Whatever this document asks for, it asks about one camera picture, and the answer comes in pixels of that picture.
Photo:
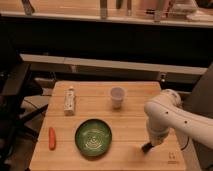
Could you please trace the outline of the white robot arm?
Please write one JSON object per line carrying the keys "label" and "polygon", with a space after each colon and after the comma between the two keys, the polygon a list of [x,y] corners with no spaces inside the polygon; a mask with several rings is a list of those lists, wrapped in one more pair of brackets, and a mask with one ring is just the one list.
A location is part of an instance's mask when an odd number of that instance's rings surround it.
{"label": "white robot arm", "polygon": [[164,89],[144,105],[149,143],[160,145],[169,129],[179,130],[199,143],[213,149],[213,119],[181,108],[181,97],[172,89]]}

